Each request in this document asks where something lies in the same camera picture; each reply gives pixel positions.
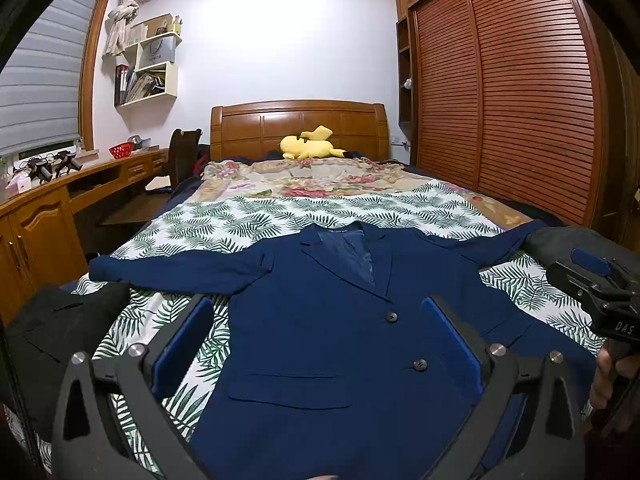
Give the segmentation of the right hand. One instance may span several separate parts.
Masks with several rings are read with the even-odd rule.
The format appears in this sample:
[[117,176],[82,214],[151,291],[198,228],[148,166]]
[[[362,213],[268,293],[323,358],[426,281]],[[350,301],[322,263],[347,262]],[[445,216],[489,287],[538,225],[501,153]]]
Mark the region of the right hand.
[[[618,376],[628,379],[639,376],[639,356],[633,354],[626,344],[607,339],[597,355],[596,374],[594,374],[589,393],[589,402],[595,410],[604,410],[612,400],[613,370]],[[615,430],[626,432],[638,417],[639,391],[636,391],[618,411],[615,417]]]

